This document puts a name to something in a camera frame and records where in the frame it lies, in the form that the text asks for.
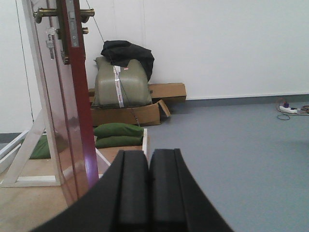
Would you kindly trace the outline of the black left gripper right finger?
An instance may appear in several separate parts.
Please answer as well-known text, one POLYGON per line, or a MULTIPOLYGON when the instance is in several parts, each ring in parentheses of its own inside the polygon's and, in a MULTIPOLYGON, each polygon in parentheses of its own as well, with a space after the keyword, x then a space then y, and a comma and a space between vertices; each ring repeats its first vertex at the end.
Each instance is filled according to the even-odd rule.
POLYGON ((193 178, 179 149, 156 149, 150 177, 152 231, 232 231, 193 178))

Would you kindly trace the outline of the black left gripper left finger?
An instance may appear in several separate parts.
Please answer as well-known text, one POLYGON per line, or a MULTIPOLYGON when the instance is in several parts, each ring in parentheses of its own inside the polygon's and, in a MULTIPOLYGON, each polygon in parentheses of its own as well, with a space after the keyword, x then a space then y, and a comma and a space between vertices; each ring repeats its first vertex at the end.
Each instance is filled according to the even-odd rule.
POLYGON ((35 232, 147 232, 148 164, 141 150, 119 151, 81 199, 35 232))

